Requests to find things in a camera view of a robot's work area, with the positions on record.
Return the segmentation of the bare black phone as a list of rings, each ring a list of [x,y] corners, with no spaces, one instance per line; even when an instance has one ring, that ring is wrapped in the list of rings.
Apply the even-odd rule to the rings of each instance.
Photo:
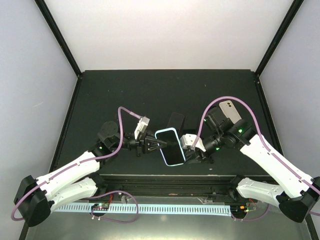
[[[184,129],[183,135],[191,134],[191,135],[197,135],[198,130],[197,129]]]

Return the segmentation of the black case magenta rim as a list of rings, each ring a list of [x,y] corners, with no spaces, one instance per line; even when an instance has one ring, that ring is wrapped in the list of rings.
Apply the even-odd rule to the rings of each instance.
[[[185,116],[181,113],[173,112],[167,123],[167,128],[174,128],[180,135],[183,132],[185,124]]]

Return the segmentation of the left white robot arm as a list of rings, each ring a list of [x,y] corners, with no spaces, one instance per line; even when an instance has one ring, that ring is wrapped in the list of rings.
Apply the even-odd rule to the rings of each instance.
[[[91,197],[103,199],[108,188],[97,171],[116,155],[116,147],[135,150],[140,156],[167,146],[147,126],[148,119],[143,117],[134,133],[121,134],[116,122],[105,122],[93,146],[78,158],[46,175],[23,178],[13,200],[14,210],[28,227],[34,227],[64,205]]]

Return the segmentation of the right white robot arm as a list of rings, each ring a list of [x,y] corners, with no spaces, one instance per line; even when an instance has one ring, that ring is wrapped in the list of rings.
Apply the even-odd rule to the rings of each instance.
[[[238,150],[265,170],[276,184],[237,175],[227,189],[228,198],[234,202],[255,199],[278,207],[294,222],[305,219],[320,199],[319,177],[311,177],[290,163],[240,117],[229,100],[210,109],[203,122],[210,129],[210,136],[201,139],[188,133],[180,138],[187,151],[187,162],[205,163],[223,147]]]

